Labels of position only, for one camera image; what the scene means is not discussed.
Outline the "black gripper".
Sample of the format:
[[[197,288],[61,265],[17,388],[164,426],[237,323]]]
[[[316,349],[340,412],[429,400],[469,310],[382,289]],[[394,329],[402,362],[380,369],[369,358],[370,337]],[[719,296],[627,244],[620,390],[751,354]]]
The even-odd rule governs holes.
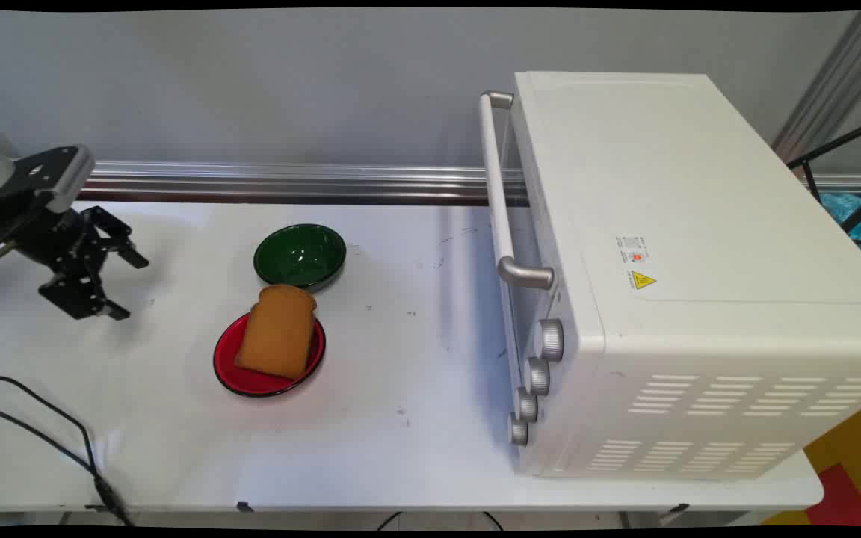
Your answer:
[[[134,245],[130,225],[99,205],[62,214],[40,210],[25,223],[31,212],[0,217],[0,239],[12,241],[22,256],[50,269],[51,279],[38,288],[39,295],[75,320],[102,315],[129,319],[131,312],[106,296],[100,269],[105,253],[117,254],[137,269],[150,265]]]

